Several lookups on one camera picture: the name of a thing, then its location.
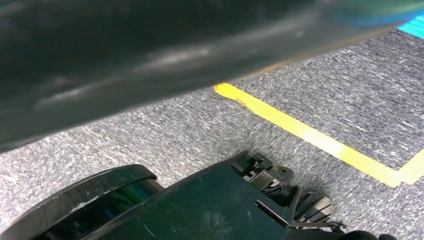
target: black wheel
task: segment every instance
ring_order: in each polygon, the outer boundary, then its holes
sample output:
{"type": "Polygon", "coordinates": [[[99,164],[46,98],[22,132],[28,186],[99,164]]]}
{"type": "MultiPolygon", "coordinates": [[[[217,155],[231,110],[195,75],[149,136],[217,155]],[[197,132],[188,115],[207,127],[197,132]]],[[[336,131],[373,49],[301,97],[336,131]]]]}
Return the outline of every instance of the black wheel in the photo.
{"type": "Polygon", "coordinates": [[[146,167],[99,172],[41,201],[6,229],[2,240],[81,239],[163,188],[146,167]]]}

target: blue tape line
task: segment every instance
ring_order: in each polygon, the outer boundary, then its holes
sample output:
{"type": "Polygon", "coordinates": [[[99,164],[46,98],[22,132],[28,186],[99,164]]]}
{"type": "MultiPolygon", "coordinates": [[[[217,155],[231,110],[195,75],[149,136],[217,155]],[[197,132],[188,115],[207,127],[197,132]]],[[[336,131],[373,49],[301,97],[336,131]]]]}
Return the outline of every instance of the blue tape line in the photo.
{"type": "Polygon", "coordinates": [[[424,13],[398,27],[398,29],[424,39],[424,13]]]}

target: gray carpet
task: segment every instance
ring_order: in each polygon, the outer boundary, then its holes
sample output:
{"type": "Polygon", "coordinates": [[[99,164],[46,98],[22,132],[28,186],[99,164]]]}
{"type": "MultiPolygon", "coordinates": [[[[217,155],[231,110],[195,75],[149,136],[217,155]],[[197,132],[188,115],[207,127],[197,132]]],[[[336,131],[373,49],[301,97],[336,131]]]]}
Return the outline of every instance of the gray carpet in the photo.
{"type": "MultiPolygon", "coordinates": [[[[424,148],[424,40],[394,31],[232,82],[333,138],[399,169],[424,148]]],[[[51,135],[0,155],[0,231],[55,191],[140,163],[165,186],[241,150],[292,168],[325,191],[349,230],[424,239],[424,180],[390,188],[254,115],[212,88],[51,135]]]]}

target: floor marking tape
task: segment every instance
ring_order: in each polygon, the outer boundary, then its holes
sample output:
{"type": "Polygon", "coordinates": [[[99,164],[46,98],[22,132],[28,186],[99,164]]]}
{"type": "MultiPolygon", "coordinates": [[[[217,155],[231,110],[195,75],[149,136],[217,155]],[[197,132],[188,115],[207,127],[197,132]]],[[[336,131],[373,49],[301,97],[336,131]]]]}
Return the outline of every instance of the floor marking tape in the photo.
{"type": "Polygon", "coordinates": [[[413,184],[424,174],[424,150],[418,153],[411,159],[411,161],[397,171],[360,153],[325,133],[314,129],[313,127],[295,119],[294,117],[276,109],[275,107],[238,89],[237,87],[232,86],[229,83],[215,85],[214,89],[218,94],[244,105],[258,116],[270,121],[271,123],[390,187],[394,188],[400,185],[401,182],[413,184]]]}

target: black device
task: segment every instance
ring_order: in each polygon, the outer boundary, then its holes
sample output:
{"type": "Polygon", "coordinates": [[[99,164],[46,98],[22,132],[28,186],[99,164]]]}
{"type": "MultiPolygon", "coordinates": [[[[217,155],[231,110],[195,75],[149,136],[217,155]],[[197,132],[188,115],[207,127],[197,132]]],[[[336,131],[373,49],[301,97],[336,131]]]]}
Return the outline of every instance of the black device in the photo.
{"type": "MultiPolygon", "coordinates": [[[[377,240],[330,221],[331,200],[241,152],[163,188],[142,165],[113,168],[40,202],[1,240],[377,240]]],[[[379,240],[394,240],[382,235],[379,240]]]]}

